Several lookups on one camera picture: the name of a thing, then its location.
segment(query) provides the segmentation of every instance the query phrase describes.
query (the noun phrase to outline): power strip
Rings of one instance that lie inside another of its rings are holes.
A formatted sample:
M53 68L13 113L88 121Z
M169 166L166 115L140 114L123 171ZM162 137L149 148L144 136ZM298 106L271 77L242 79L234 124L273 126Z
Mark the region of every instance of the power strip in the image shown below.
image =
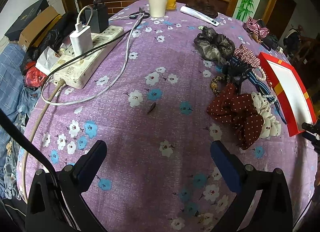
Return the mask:
M101 34L91 33L93 47L98 47L105 44L118 36L124 34L123 28L118 26L109 26ZM92 74L96 71L101 62L106 58L106 56L111 52L111 50L119 43L122 38L110 43L106 47L99 49L92 53L91 55L85 56L70 65L62 68L58 72L54 73L53 78L55 80L64 79L66 84L74 87L76 89L82 89L88 82ZM69 47L65 53L60 57L60 59L51 68L51 71L57 67L63 65L67 61L73 59L75 53L73 47Z

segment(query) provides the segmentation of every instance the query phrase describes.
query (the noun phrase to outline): pearl bracelet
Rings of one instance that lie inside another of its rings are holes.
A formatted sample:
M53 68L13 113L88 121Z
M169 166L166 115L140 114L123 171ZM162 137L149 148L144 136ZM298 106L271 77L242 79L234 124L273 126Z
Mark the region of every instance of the pearl bracelet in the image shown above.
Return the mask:
M254 69L252 69L252 72L253 72L253 74L256 76L256 78L257 78L258 80L260 80L261 82L264 82L264 81L267 79L267 76L266 76L266 74L265 74L265 72L264 72L264 70L262 69L261 66L258 66L258 69L259 69L259 71L261 72L262 77L258 76L258 75L255 73Z
M264 94L261 97L263 98L273 98L273 100L270 102L270 105L273 105L277 101L277 97L273 94Z

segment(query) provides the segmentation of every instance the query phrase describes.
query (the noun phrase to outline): red plastic bag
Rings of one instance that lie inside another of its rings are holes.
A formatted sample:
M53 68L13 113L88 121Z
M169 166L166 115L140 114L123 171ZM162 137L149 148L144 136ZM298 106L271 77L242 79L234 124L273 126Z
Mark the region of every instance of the red plastic bag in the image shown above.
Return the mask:
M24 80L26 85L31 87L40 87L47 75L36 68L36 62L34 61L27 63L26 68L29 68Z

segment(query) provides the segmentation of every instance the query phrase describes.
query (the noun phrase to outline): purple tablecloth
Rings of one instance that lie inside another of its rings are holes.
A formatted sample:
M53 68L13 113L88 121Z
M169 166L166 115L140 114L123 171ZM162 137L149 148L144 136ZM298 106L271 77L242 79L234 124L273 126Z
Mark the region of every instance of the purple tablecloth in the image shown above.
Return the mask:
M137 1L116 16L147 8L147 3ZM295 220L314 190L316 153L303 138L290 138L283 123L279 137L259 139L246 151L235 145L229 125L217 126L206 108L214 98L210 81L221 72L213 63L203 61L193 44L200 32L198 26L209 25L180 13L181 6L177 3L177 11L166 12L164 18L142 22L130 44L128 65L109 91L81 104L50 106L33 144L56 170L61 170L75 163L96 140L106 142L107 157L83 197L108 231L210 231L235 197L210 157L210 144L220 137L244 164L250 163L258 170L279 167L284 171ZM237 47L244 43L256 55L268 52L249 38L241 21L222 14L217 21L220 25L215 30ZM110 24L127 31L134 22L122 19ZM64 87L56 100L85 98L111 83L124 63L126 40L113 49L82 90ZM271 54L286 61L275 51ZM49 97L53 89L51 84L45 96ZM254 90L250 82L243 83L242 93ZM154 102L156 109L147 114ZM39 100L26 127L26 137L43 106ZM41 167L28 157L27 191ZM20 171L18 184L21 190ZM249 216L257 202L255 198ZM202 218L194 217L196 210Z

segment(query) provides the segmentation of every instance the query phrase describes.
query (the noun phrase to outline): cup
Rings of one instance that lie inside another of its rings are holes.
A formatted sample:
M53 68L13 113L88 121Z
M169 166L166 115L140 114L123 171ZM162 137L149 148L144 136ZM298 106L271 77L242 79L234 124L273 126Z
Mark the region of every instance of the cup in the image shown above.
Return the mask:
M161 18L165 15L165 9L168 0L148 0L150 8L150 16Z

